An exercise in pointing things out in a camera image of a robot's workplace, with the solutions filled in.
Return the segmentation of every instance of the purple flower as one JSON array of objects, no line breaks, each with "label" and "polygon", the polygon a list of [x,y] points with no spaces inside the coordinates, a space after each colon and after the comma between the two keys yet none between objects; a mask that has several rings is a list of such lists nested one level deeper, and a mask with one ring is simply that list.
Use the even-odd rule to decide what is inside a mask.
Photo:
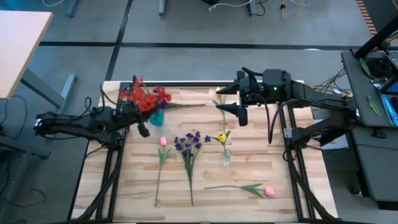
[{"label": "purple flower", "polygon": [[178,150],[178,151],[181,151],[182,150],[182,145],[180,143],[176,143],[175,149]]},{"label": "purple flower", "polygon": [[197,144],[195,145],[195,148],[200,149],[200,148],[201,148],[201,143],[197,143]]},{"label": "purple flower", "polygon": [[210,142],[210,141],[211,141],[210,136],[206,136],[206,137],[205,137],[205,142]]},{"label": "purple flower", "polygon": [[159,107],[161,109],[166,109],[169,106],[169,103],[165,100],[163,100],[162,102],[160,102]]},{"label": "purple flower", "polygon": [[183,156],[183,157],[186,157],[187,155],[189,155],[190,157],[192,157],[192,156],[193,156],[193,153],[192,153],[191,151],[189,151],[189,150],[185,150],[185,151],[182,152],[182,156]]}]

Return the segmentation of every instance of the clear vase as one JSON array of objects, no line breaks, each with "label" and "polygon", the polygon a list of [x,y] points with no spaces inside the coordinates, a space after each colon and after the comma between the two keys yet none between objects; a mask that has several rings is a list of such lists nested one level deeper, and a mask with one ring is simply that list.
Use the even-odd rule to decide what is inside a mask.
[{"label": "clear vase", "polygon": [[224,153],[220,155],[220,164],[225,167],[228,167],[231,163],[231,156],[232,156],[232,151],[226,149]]},{"label": "clear vase", "polygon": [[149,122],[154,126],[163,126],[164,110],[159,109],[149,117]]}]

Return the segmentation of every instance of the concrete floor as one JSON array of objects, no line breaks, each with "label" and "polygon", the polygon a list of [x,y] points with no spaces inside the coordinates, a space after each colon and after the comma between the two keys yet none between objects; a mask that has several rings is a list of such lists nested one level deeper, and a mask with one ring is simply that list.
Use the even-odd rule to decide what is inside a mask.
[{"label": "concrete floor", "polygon": [[[16,10],[55,13],[44,37],[46,41],[116,41],[127,0],[82,0],[73,19],[63,14],[67,2],[45,7],[41,0],[7,0]],[[253,18],[243,7],[220,6],[208,12],[208,6],[199,0],[167,0],[166,14],[159,17],[158,2],[134,0],[123,42],[280,44],[289,48],[290,45],[362,45],[371,36],[355,0],[312,1],[289,21],[280,18],[278,0],[269,0],[265,4],[264,17]],[[292,13],[295,6],[288,2],[287,9],[287,13]],[[84,109],[86,96],[92,97],[94,104],[98,103],[98,84],[104,81],[112,52],[112,47],[39,47],[29,68],[56,90],[62,88],[69,73],[76,73],[79,80],[64,113],[79,114]],[[340,52],[333,50],[122,47],[111,79],[130,80],[135,74],[145,76],[146,80],[232,80],[242,66],[257,71],[283,68],[293,78],[305,80],[309,85],[321,83],[342,68]],[[338,84],[349,88],[346,78]],[[35,188],[44,191],[48,200],[30,208],[10,206],[9,221],[64,221],[87,141],[44,141],[34,136],[35,115],[53,110],[53,107],[22,84],[16,94],[28,101],[27,124],[19,139],[44,146],[52,155],[46,161],[32,162],[16,198],[21,202],[36,200],[38,195],[29,190]],[[23,112],[23,104],[12,99],[4,123],[7,132],[17,133]],[[339,217],[349,221],[397,223],[398,212],[379,211],[371,200],[348,193],[353,178],[346,171],[334,169],[339,167],[341,160],[336,155],[330,154],[325,160]]]}]

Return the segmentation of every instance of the desk leg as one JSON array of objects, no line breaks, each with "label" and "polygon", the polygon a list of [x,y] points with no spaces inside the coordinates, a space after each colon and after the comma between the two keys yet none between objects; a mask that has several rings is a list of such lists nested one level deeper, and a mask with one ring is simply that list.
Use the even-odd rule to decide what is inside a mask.
[{"label": "desk leg", "polygon": [[159,0],[159,15],[163,16],[164,15],[164,5],[166,3],[166,0]]},{"label": "desk leg", "polygon": [[76,9],[77,4],[78,4],[78,0],[69,0],[69,4],[68,4],[67,10],[65,12],[65,14],[68,17],[72,18],[73,16],[75,16],[75,9]]},{"label": "desk leg", "polygon": [[250,2],[250,16],[256,15],[256,0]]},{"label": "desk leg", "polygon": [[72,89],[73,83],[77,80],[76,74],[70,74],[67,78],[61,94],[53,90],[37,75],[31,72],[29,69],[25,71],[24,76],[21,79],[21,83],[29,87],[35,93],[39,94],[42,98],[53,104],[56,108],[63,110],[66,100],[68,99],[70,90]]}]

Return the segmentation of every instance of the pink tulip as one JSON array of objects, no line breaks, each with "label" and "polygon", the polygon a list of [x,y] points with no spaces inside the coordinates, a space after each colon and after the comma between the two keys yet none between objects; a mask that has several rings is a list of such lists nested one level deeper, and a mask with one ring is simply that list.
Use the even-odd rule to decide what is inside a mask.
[{"label": "pink tulip", "polygon": [[161,146],[166,146],[166,145],[167,145],[167,139],[166,139],[166,137],[161,137],[161,138],[160,138],[160,145],[161,145]]},{"label": "pink tulip", "polygon": [[268,196],[268,197],[273,197],[275,196],[275,190],[272,187],[266,187],[264,189],[264,195]]}]

